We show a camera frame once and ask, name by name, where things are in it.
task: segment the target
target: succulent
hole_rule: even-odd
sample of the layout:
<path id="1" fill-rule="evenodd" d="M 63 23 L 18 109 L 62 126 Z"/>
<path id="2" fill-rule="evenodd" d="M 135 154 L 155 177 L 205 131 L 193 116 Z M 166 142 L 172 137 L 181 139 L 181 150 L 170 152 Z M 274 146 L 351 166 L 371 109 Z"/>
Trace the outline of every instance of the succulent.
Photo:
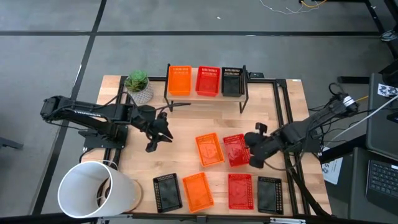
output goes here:
<path id="1" fill-rule="evenodd" d="M 137 93 L 145 89 L 148 84 L 147 73 L 142 70 L 135 70 L 130 73 L 129 77 L 124 82 L 126 88 L 133 92 Z"/>

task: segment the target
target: black basket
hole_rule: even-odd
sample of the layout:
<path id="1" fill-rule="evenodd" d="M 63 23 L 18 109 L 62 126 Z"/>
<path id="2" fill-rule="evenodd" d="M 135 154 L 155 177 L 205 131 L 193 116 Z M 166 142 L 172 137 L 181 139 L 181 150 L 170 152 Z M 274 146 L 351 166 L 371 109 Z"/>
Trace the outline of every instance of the black basket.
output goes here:
<path id="1" fill-rule="evenodd" d="M 169 212 L 182 208 L 180 189 L 176 174 L 154 178 L 157 212 Z"/>
<path id="2" fill-rule="evenodd" d="M 258 177 L 257 207 L 259 212 L 284 214 L 282 181 L 271 177 Z"/>
<path id="3" fill-rule="evenodd" d="M 242 96 L 244 94 L 243 69 L 223 67 L 221 71 L 221 92 L 223 96 Z"/>

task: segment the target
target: white plant pot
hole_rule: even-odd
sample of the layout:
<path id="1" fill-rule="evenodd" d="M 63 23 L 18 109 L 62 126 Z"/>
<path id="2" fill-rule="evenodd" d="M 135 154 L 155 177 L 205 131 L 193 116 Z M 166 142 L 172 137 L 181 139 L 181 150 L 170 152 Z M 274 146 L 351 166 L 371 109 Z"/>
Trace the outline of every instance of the white plant pot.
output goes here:
<path id="1" fill-rule="evenodd" d="M 152 99 L 154 96 L 154 91 L 152 90 L 152 87 L 150 86 L 149 79 L 147 78 L 148 84 L 145 87 L 144 90 L 140 92 L 131 92 L 130 90 L 127 90 L 131 96 L 131 98 L 136 102 L 136 103 L 147 103 Z"/>

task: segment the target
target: laptop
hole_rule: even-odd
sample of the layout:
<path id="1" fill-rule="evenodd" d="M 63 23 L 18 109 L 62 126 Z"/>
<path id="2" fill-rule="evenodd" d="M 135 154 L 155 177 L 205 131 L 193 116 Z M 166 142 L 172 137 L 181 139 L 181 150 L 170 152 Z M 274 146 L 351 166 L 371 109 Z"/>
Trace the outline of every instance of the laptop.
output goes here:
<path id="1" fill-rule="evenodd" d="M 369 160 L 366 200 L 398 215 L 398 163 Z"/>

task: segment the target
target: plastic basket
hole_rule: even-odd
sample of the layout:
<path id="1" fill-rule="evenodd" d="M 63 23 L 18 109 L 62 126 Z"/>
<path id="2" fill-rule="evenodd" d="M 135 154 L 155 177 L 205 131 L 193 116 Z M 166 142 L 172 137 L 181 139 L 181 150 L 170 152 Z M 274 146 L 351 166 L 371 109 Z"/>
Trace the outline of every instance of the plastic basket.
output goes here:
<path id="1" fill-rule="evenodd" d="M 182 182 L 190 212 L 197 212 L 214 205 L 213 196 L 211 196 L 209 183 L 204 172 L 185 177 Z"/>
<path id="2" fill-rule="evenodd" d="M 196 92 L 203 96 L 216 96 L 220 88 L 220 68 L 199 66 Z"/>
<path id="3" fill-rule="evenodd" d="M 216 133 L 196 137 L 197 148 L 200 156 L 200 163 L 203 167 L 224 162 L 223 151 L 221 150 Z"/>
<path id="4" fill-rule="evenodd" d="M 223 96 L 233 97 L 240 97 L 244 94 L 244 77 L 242 68 L 222 68 L 221 92 L 223 93 Z"/>
<path id="5" fill-rule="evenodd" d="M 254 209 L 250 174 L 228 174 L 229 209 Z"/>
<path id="6" fill-rule="evenodd" d="M 231 167 L 249 164 L 250 152 L 244 143 L 243 134 L 225 137 L 223 141 Z"/>
<path id="7" fill-rule="evenodd" d="M 154 178 L 157 212 L 169 212 L 182 208 L 180 188 L 176 174 Z"/>
<path id="8" fill-rule="evenodd" d="M 191 93 L 192 67 L 190 65 L 171 65 L 169 67 L 168 90 L 171 95 Z"/>
<path id="9" fill-rule="evenodd" d="M 284 214 L 282 180 L 272 177 L 258 177 L 257 207 L 259 212 Z"/>

